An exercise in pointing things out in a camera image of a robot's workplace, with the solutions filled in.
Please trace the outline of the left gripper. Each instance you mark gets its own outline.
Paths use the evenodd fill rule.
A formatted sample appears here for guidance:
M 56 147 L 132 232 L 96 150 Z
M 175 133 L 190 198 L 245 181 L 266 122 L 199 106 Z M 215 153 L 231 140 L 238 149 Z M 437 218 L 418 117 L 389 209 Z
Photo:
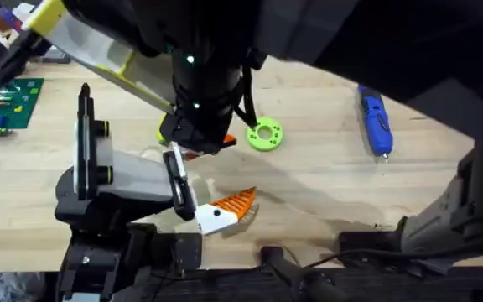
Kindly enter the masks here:
M 256 217 L 256 186 L 197 206 L 177 143 L 169 143 L 154 160 L 116 150 L 108 138 L 97 143 L 94 155 L 99 164 L 94 201 L 125 221 L 172 209 L 184 221 L 195 219 L 196 231 L 207 236 Z

